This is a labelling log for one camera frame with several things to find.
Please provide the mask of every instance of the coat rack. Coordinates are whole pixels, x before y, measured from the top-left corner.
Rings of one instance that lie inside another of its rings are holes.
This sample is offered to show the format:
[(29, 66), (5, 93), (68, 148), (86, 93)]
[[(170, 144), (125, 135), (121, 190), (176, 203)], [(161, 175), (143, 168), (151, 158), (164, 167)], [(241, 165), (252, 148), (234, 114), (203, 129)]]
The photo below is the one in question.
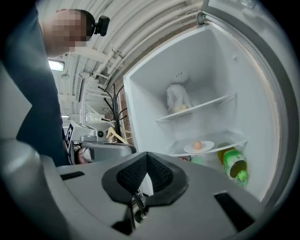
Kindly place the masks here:
[(114, 121), (114, 130), (115, 132), (121, 136), (121, 129), (120, 129), (120, 121), (124, 118), (127, 117), (127, 115), (125, 115), (123, 118), (120, 119), (120, 115), (123, 111), (127, 110), (127, 108), (123, 109), (121, 112), (119, 112), (119, 109), (118, 109), (118, 102), (117, 102), (117, 99), (118, 99), (118, 95), (120, 93), (120, 91), (122, 90), (124, 86), (122, 86), (120, 88), (120, 90), (117, 92), (116, 94), (116, 91), (115, 91), (115, 84), (112, 85), (112, 96), (111, 94), (106, 91), (105, 89), (101, 88), (98, 86), (99, 89), (101, 89), (102, 91), (106, 92), (108, 94), (108, 96), (111, 98), (111, 101), (112, 101), (112, 105), (109, 104), (109, 102), (107, 101), (106, 98), (104, 98), (103, 100), (106, 102), (106, 104), (109, 106), (110, 108), (110, 111), (109, 110), (106, 110), (106, 109), (103, 109), (104, 111), (110, 113), (112, 115), (112, 119), (111, 120), (108, 120), (108, 119), (104, 119), (102, 118), (101, 120), (102, 121), (107, 121), (107, 122), (111, 122), (111, 121)]

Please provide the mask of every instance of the refrigerator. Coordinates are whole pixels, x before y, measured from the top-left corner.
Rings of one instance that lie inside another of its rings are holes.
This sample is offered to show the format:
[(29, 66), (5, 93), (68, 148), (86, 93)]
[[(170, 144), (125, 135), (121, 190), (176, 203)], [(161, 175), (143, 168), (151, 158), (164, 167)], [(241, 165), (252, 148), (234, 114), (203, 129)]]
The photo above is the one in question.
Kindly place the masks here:
[[(195, 157), (184, 151), (187, 144), (212, 141), (199, 157), (219, 174), (225, 172), (217, 152), (234, 147), (247, 160), (246, 190), (274, 205), (299, 166), (300, 75), (293, 48), (257, 1), (205, 0), (197, 21), (124, 75), (135, 147)], [(166, 90), (176, 83), (192, 107), (170, 113)]]

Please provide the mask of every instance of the blue shirt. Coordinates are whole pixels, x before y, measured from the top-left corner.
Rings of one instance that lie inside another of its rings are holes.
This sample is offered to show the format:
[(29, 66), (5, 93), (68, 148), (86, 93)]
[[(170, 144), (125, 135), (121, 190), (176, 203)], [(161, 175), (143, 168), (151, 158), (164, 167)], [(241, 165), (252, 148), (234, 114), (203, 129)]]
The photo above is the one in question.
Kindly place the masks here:
[(17, 140), (31, 145), (39, 154), (50, 156), (56, 166), (69, 165), (61, 135), (58, 93), (45, 52), (36, 8), (28, 13), (6, 39), (3, 64), (32, 105)]

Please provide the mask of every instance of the black head-mounted camera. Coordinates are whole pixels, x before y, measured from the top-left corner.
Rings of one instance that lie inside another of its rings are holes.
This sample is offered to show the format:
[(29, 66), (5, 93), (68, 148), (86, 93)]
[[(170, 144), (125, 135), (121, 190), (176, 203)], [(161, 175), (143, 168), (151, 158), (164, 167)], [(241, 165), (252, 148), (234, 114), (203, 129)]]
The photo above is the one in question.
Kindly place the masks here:
[(105, 36), (107, 33), (109, 21), (109, 17), (100, 16), (99, 21), (95, 23), (94, 34), (100, 34), (101, 36)]

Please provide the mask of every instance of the white plastic bag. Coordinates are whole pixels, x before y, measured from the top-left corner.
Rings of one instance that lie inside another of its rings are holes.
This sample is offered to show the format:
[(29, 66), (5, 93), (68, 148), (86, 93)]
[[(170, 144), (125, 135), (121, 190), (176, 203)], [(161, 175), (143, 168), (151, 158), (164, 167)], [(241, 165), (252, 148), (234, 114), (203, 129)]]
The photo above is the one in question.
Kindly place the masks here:
[(179, 84), (173, 84), (167, 89), (167, 104), (170, 113), (178, 113), (192, 107), (186, 90)]

